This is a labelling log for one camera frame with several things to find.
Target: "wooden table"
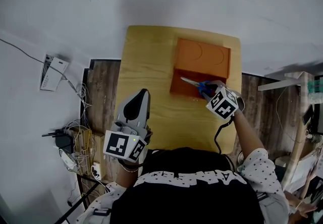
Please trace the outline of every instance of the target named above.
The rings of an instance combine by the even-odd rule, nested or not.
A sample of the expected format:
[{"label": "wooden table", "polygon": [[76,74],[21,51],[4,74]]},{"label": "wooden table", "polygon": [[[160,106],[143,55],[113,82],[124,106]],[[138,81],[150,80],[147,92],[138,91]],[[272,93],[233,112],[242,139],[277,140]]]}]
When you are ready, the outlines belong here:
[{"label": "wooden table", "polygon": [[[130,26],[121,60],[116,106],[133,92],[146,88],[151,95],[147,123],[153,131],[149,149],[191,147],[217,151],[214,135],[225,121],[205,108],[204,99],[169,92],[178,37],[230,48],[227,86],[241,92],[238,38],[185,28]],[[235,137],[234,124],[222,129],[217,141],[223,153],[233,150]]]}]

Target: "electrical outlet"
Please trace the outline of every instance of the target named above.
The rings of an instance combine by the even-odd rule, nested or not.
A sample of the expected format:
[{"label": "electrical outlet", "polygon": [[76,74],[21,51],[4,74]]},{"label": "electrical outlet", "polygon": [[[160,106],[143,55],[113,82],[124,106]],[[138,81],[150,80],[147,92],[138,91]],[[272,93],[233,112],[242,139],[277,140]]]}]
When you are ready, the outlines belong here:
[{"label": "electrical outlet", "polygon": [[101,166],[100,166],[99,162],[93,162],[93,173],[94,173],[96,179],[98,179],[98,180],[102,179]]}]

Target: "wooden floor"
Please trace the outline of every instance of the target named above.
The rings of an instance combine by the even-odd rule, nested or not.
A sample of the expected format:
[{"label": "wooden floor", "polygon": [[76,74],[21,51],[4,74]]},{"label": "wooden floor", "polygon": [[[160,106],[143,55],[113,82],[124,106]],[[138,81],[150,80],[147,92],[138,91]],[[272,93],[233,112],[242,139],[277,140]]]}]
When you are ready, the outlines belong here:
[{"label": "wooden floor", "polygon": [[[87,117],[94,131],[105,133],[111,126],[116,106],[119,68],[120,61],[95,61],[93,70],[88,71],[86,85],[90,93],[89,103],[92,106],[87,111]],[[284,154],[285,151],[292,151],[293,141],[289,136],[295,137],[296,135],[300,99],[299,88],[296,86],[288,87],[286,90],[282,88],[257,91],[258,85],[271,82],[274,81],[243,75],[242,97],[246,104],[244,114],[247,120],[255,128],[270,157],[275,158]],[[276,102],[279,97],[278,114],[284,130],[280,127],[276,114]],[[234,151],[230,154],[234,162],[240,150],[238,139],[236,139]],[[111,157],[107,157],[106,162],[106,179],[115,180],[119,165]]]}]

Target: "orange cardboard box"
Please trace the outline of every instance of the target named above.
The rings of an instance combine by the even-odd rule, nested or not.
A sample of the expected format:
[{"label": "orange cardboard box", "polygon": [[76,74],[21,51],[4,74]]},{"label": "orange cardboard box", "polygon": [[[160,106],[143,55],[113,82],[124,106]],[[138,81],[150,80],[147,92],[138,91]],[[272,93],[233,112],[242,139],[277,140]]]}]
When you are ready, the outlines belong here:
[{"label": "orange cardboard box", "polygon": [[226,83],[230,55],[229,48],[179,38],[170,92],[200,97],[197,88],[181,77],[197,82],[221,80]]}]

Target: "blue scissors handle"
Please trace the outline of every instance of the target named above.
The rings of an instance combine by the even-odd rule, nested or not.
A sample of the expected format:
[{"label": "blue scissors handle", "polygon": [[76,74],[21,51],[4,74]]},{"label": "blue scissors handle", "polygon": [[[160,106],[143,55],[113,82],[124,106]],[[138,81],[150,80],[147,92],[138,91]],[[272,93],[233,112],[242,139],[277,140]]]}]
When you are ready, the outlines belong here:
[{"label": "blue scissors handle", "polygon": [[212,90],[209,89],[206,84],[209,83],[210,81],[203,81],[203,82],[199,82],[199,86],[197,87],[198,92],[200,93],[201,96],[203,96],[203,92],[206,93],[208,96],[212,95]]}]

